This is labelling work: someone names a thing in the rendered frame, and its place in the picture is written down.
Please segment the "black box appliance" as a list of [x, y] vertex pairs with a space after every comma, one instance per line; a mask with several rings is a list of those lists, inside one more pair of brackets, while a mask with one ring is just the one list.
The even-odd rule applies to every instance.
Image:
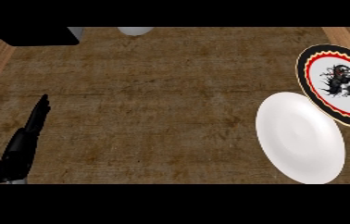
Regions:
[[83, 27], [0, 27], [0, 39], [11, 46], [77, 45]]

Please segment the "black-rimmed patterned plate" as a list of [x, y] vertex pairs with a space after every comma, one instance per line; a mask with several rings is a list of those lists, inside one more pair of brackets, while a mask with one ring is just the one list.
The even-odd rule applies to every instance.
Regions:
[[296, 75], [310, 102], [350, 127], [350, 49], [334, 44], [307, 47], [297, 59]]

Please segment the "plain white plate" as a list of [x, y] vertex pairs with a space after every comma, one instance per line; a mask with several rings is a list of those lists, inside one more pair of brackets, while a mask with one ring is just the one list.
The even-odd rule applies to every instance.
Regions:
[[268, 159], [297, 182], [324, 184], [343, 169], [346, 149], [338, 125], [297, 93], [276, 93], [260, 104], [257, 138]]

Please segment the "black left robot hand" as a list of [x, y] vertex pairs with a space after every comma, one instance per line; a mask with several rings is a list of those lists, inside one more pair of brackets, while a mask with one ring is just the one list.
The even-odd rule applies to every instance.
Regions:
[[30, 113], [27, 125], [14, 133], [0, 157], [0, 183], [9, 184], [12, 180], [28, 178], [49, 110], [48, 95], [45, 94]]

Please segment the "pale grey round object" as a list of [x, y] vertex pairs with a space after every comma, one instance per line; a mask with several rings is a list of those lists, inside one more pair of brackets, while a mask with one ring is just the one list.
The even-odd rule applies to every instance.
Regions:
[[141, 36], [152, 29], [152, 27], [118, 27], [120, 32], [129, 36]]

